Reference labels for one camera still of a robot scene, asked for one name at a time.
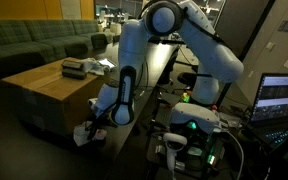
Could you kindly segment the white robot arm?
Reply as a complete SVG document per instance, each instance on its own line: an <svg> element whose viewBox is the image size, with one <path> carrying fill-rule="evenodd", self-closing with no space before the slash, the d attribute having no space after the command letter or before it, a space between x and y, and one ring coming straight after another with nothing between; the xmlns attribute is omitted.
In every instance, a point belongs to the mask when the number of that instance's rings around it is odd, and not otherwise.
<svg viewBox="0 0 288 180"><path fill-rule="evenodd" d="M96 119L108 115L117 125L128 125L134 120L135 81L144 62L147 43L152 37L166 37L172 33L181 37L198 64L191 94L196 103L176 104L171 122L194 121L202 132L214 131L219 118L207 107L215 99L219 84L235 81L243 73L244 66L193 0L150 2L137 19L124 23L118 49L119 81L115 86L104 84L98 96L89 101Z"/></svg>

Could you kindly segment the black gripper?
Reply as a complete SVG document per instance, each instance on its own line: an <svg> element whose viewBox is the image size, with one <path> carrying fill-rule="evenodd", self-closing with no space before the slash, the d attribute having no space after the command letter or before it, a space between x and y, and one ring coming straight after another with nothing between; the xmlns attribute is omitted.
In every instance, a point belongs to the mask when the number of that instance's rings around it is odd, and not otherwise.
<svg viewBox="0 0 288 180"><path fill-rule="evenodd" d="M111 121L106 116L97 118L95 115L91 115L88 118L88 121L90 122L90 125L85 127L85 130L89 132L89 135L87 136L88 140L93 139L100 127L111 125Z"/></svg>

